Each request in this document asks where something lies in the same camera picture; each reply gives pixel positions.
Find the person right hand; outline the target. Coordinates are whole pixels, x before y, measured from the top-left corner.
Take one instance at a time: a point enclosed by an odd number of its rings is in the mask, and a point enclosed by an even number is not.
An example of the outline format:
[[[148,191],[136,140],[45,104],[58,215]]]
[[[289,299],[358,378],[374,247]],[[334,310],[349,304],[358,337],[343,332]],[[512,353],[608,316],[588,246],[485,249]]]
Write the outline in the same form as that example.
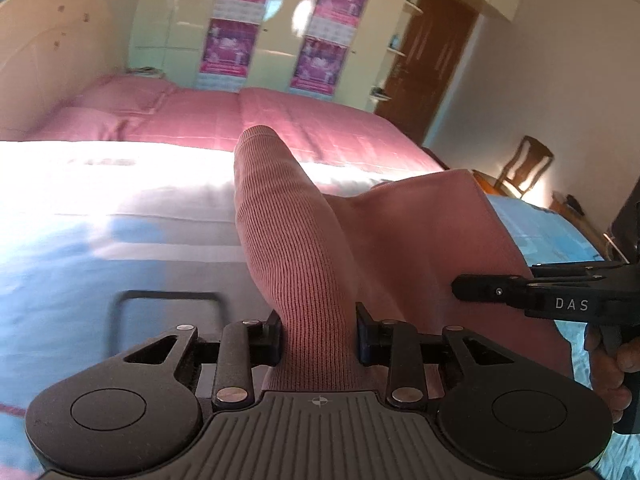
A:
[[[610,409],[613,422],[619,422],[632,401],[632,393],[623,382],[626,374],[639,371],[639,339],[620,346],[615,356],[606,353],[601,339],[599,327],[586,327],[584,348],[589,354],[591,385]]]

